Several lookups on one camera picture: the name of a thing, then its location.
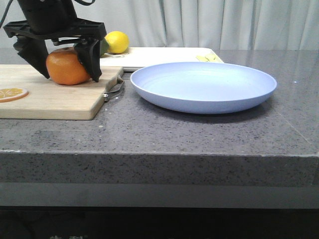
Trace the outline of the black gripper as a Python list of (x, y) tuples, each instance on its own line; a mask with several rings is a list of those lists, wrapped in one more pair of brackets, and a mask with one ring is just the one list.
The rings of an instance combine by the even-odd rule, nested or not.
[(76, 19), (66, 29), (56, 30), (53, 33), (36, 33), (26, 20), (9, 22), (3, 28), (9, 38), (17, 37), (17, 42), (13, 45), (17, 54), (47, 79), (49, 79), (46, 67), (48, 51), (44, 40), (63, 37), (81, 38), (80, 42), (74, 45), (79, 61), (92, 80), (99, 82), (102, 75), (100, 40), (107, 34), (104, 23)]

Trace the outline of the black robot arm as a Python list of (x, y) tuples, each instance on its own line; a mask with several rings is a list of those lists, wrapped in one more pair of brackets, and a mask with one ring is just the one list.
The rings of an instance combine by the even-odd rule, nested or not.
[(45, 41), (55, 46), (74, 44), (80, 63), (92, 80), (99, 81), (100, 43), (107, 34), (104, 23), (78, 18), (71, 0), (20, 0), (18, 4), (25, 20), (3, 28), (9, 38), (17, 37), (13, 47), (21, 58), (48, 78)]

